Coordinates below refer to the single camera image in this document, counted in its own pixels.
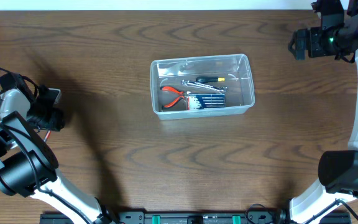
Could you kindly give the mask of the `red handled pliers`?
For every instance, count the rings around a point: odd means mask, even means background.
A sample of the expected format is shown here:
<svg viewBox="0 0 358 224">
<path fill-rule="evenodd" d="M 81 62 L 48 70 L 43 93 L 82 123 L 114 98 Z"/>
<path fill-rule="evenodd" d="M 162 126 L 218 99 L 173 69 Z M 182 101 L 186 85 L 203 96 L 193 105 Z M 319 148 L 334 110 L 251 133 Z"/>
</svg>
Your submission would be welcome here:
<svg viewBox="0 0 358 224">
<path fill-rule="evenodd" d="M 185 100 L 191 93 L 190 91 L 178 90 L 172 86 L 163 86 L 160 91 L 160 103 L 163 110 L 174 107 L 181 100 Z"/>
</svg>

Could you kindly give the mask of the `black yellow screwdriver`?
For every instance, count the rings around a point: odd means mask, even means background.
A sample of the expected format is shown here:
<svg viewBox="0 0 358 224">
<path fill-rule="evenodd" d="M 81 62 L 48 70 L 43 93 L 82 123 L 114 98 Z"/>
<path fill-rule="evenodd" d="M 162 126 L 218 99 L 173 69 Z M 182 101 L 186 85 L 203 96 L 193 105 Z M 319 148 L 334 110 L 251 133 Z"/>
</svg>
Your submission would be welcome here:
<svg viewBox="0 0 358 224">
<path fill-rule="evenodd" d="M 216 82 L 224 82 L 224 77 L 197 77 L 197 83 L 216 83 Z"/>
</svg>

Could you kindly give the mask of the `blue precision screwdriver set case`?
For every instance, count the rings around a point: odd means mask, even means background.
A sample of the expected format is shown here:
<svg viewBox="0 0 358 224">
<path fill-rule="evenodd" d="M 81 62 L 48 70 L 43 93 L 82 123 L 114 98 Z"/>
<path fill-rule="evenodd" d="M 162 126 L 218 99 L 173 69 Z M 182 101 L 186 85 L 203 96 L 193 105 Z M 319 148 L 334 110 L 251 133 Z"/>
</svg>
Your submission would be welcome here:
<svg viewBox="0 0 358 224">
<path fill-rule="evenodd" d="M 206 110 L 224 108 L 226 106 L 224 94 L 192 94 L 186 99 L 187 110 Z"/>
</svg>

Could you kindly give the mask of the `silver combination wrench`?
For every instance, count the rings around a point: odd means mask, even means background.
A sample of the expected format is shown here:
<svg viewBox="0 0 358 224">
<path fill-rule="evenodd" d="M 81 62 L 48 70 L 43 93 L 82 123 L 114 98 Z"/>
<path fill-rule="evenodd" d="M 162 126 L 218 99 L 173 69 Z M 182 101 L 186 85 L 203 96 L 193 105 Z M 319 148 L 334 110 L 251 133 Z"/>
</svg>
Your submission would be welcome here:
<svg viewBox="0 0 358 224">
<path fill-rule="evenodd" d="M 228 87 L 226 86 L 213 86 L 204 83 L 197 83 L 191 80 L 182 80 L 181 84 L 188 87 L 202 88 L 205 90 L 218 91 L 223 93 L 228 91 Z"/>
</svg>

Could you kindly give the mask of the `small claw hammer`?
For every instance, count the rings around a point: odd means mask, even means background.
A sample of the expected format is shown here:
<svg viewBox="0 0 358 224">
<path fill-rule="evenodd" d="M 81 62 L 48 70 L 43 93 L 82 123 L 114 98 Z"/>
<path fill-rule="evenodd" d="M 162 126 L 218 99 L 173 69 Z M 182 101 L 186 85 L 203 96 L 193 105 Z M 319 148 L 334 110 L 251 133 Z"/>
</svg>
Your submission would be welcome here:
<svg viewBox="0 0 358 224">
<path fill-rule="evenodd" d="M 45 135 L 45 137 L 44 137 L 44 142 L 47 142 L 47 141 L 48 141 L 48 139 L 49 139 L 51 133 L 52 133 L 51 130 L 48 130 L 48 131 L 47 131 L 47 133 L 46 133 L 46 135 Z"/>
</svg>

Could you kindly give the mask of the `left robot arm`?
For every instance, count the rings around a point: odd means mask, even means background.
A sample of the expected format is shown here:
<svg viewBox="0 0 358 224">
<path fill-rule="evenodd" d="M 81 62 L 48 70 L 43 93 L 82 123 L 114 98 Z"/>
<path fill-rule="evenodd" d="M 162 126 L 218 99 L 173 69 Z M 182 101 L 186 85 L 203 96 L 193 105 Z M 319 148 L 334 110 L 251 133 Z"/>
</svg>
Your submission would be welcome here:
<svg viewBox="0 0 358 224">
<path fill-rule="evenodd" d="M 0 77 L 0 191 L 41 200 L 73 223 L 117 223 L 101 202 L 78 189 L 59 170 L 55 154 L 40 130 L 60 131 L 63 111 L 56 108 L 61 91 L 35 85 L 18 73 Z"/>
</svg>

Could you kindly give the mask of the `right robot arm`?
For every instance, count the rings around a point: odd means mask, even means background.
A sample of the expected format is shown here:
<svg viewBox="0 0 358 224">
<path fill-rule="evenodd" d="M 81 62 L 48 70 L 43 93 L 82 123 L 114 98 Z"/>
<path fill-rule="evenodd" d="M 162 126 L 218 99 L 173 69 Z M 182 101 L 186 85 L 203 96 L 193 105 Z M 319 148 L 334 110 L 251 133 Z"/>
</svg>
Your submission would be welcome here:
<svg viewBox="0 0 358 224">
<path fill-rule="evenodd" d="M 356 112 L 347 149 L 326 151 L 318 164 L 318 179 L 286 210 L 277 212 L 275 223 L 344 223 L 347 217 L 332 212 L 358 199 L 358 1 L 319 0 L 312 3 L 319 15 L 318 27 L 294 31 L 288 44 L 297 60 L 333 56 L 354 63 L 357 69 Z"/>
</svg>

